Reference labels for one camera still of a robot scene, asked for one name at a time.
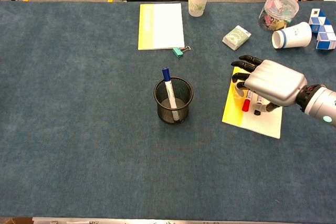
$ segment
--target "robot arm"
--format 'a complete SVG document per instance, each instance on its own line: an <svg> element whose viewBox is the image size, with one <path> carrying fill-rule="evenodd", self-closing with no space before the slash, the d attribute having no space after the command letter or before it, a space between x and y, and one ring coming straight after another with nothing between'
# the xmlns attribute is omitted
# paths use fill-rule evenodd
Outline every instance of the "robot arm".
<svg viewBox="0 0 336 224"><path fill-rule="evenodd" d="M267 105L254 104L254 109L271 112L280 106L298 104L301 110L314 118L336 126L336 92L322 84L307 86L305 76L271 60L260 60L250 55L231 63L250 73L232 76L238 89L249 89L270 101Z"/></svg>

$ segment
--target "clear plastic jar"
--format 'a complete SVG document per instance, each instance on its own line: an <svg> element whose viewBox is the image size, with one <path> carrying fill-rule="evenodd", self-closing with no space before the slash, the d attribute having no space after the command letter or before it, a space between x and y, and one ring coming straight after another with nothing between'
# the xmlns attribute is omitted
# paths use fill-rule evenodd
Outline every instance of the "clear plastic jar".
<svg viewBox="0 0 336 224"><path fill-rule="evenodd" d="M299 11L295 0L266 0L259 15L259 25L268 31L286 28Z"/></svg>

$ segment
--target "blue and white puzzle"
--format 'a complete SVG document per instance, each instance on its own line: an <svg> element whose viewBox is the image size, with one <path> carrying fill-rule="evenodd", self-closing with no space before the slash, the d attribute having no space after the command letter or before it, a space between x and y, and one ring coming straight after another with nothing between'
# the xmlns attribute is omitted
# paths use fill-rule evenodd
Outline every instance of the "blue and white puzzle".
<svg viewBox="0 0 336 224"><path fill-rule="evenodd" d="M330 21L321 9L312 9L309 25L316 37L316 49L331 50L336 48L336 35Z"/></svg>

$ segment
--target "white notebook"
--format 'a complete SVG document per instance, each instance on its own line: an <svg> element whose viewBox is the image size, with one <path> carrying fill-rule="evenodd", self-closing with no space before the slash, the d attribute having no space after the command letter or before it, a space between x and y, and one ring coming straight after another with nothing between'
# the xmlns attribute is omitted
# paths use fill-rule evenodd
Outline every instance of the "white notebook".
<svg viewBox="0 0 336 224"><path fill-rule="evenodd" d="M141 4L139 50L184 47L181 4Z"/></svg>

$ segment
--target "yellow notebook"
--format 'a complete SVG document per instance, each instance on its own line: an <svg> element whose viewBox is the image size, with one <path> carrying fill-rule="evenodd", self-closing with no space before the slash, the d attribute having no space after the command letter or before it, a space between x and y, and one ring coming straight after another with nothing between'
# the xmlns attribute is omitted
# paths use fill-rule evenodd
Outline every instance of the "yellow notebook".
<svg viewBox="0 0 336 224"><path fill-rule="evenodd" d="M184 47L181 3L141 4L139 50Z"/></svg>
<svg viewBox="0 0 336 224"><path fill-rule="evenodd" d="M237 72L247 73L241 68L235 67L233 74ZM250 131L255 131L266 136L280 138L282 107L279 107L272 112L264 112L261 113L261 115L254 115L253 104L257 102L258 95L254 94L252 96L248 112L243 112L241 110L245 97L246 91L245 96L240 97L235 90L235 84L231 80L222 122ZM269 101L263 99L262 103L268 104Z"/></svg>

